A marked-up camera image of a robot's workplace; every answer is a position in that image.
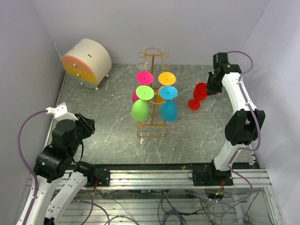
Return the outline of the red plastic wine glass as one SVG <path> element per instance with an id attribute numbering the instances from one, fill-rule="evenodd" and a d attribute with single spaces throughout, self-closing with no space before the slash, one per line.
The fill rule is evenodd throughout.
<path id="1" fill-rule="evenodd" d="M 189 100 L 188 107 L 191 110 L 198 110 L 201 107 L 201 102 L 204 101 L 208 93 L 206 91 L 207 84 L 204 82 L 198 83 L 193 92 L 193 98 Z"/>

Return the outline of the orange plastic wine glass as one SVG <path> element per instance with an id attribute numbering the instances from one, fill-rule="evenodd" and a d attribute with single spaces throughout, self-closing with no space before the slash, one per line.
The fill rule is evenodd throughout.
<path id="1" fill-rule="evenodd" d="M 176 82 L 176 76 L 171 73 L 171 72 L 163 72 L 158 76 L 158 81 L 161 84 L 161 87 L 157 90 L 157 99 L 156 99 L 156 103 L 158 105 L 161 105 L 164 103 L 164 99 L 160 96 L 160 90 L 164 87 L 164 86 L 171 86 Z"/>

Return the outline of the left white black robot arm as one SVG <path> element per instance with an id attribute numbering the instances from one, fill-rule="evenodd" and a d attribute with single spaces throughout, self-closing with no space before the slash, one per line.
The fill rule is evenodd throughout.
<path id="1" fill-rule="evenodd" d="M 95 132 L 95 121 L 80 113 L 71 114 L 57 122 L 52 131 L 51 144 L 37 156 L 30 195 L 17 221 L 19 225 L 55 225 L 75 195 L 96 179 L 95 167 L 87 162 L 77 162 L 67 183 L 56 196 L 53 193 L 83 140 Z"/>

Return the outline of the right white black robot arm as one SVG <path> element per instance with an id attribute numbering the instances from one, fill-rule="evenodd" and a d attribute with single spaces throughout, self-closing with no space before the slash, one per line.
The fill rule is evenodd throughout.
<path id="1" fill-rule="evenodd" d="M 233 162 L 242 151 L 255 152 L 261 145 L 261 128 L 265 112 L 258 110 L 251 100 L 243 82 L 246 71 L 239 65 L 231 64 L 226 52 L 213 55 L 213 70 L 209 72 L 206 91 L 209 96 L 226 90 L 232 104 L 233 116 L 225 127 L 224 143 L 218 156 L 212 161 L 212 171 L 207 181 L 218 185 L 227 174 Z"/>

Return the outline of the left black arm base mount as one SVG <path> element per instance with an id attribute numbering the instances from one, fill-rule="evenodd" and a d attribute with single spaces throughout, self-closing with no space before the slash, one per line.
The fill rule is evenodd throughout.
<path id="1" fill-rule="evenodd" d="M 92 175 L 91 185 L 97 187 L 108 187 L 110 184 L 111 173 L 103 167 L 96 167 Z"/>

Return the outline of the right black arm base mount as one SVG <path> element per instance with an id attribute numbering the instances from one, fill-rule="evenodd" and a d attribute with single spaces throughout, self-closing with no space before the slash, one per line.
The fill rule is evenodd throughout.
<path id="1" fill-rule="evenodd" d="M 201 186 L 232 186 L 230 170 L 219 171 L 212 163 L 192 164 L 188 169 L 187 177 L 193 181 L 194 187 Z"/>

